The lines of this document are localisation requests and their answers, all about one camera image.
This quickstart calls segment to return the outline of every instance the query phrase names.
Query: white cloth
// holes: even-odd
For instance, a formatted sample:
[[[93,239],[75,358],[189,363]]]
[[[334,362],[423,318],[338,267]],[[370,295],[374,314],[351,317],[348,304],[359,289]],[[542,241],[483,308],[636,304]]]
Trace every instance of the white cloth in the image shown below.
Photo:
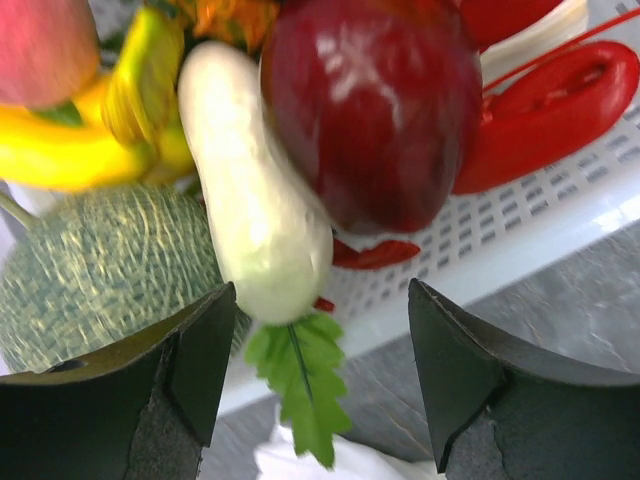
[[[445,480],[434,462],[403,462],[335,435],[333,445],[335,468],[327,471],[311,455],[297,458],[291,429],[276,422],[269,442],[254,452],[256,480]]]

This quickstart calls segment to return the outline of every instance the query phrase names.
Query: melon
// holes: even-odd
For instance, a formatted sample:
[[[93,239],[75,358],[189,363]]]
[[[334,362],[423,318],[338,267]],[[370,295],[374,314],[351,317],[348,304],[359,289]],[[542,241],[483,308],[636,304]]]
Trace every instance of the melon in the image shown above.
[[[0,351],[40,373],[174,315],[223,285],[207,215],[171,187],[69,196],[35,221],[0,283]],[[251,320],[238,310],[232,355]]]

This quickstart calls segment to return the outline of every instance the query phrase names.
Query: pink apple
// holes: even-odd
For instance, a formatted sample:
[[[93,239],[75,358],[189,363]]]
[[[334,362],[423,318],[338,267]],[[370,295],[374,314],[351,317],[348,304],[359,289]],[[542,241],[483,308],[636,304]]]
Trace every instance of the pink apple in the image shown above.
[[[98,71],[87,0],[0,0],[0,32],[0,104],[51,107]]]

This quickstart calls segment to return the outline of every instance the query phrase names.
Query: green leaf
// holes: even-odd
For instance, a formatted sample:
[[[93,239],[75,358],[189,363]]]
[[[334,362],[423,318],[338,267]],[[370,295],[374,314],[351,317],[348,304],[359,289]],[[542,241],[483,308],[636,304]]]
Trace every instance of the green leaf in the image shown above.
[[[118,55],[127,38],[127,29],[112,33],[100,42],[100,49]]]
[[[245,354],[282,397],[280,421],[291,421],[296,455],[309,452],[325,468],[335,463],[333,435],[351,428],[338,403],[347,388],[334,371],[344,361],[342,334],[329,315],[313,313],[289,326],[263,326]]]
[[[34,115],[70,127],[84,125],[82,115],[71,100],[61,105],[46,110],[31,110]]]

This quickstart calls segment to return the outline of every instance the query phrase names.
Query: orange flower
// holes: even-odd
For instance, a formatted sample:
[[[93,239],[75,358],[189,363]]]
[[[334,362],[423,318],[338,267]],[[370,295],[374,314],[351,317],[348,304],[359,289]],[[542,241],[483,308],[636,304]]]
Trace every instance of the orange flower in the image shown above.
[[[248,53],[260,48],[276,20],[280,5],[274,0],[171,0],[183,20],[194,25],[195,37],[212,37]]]

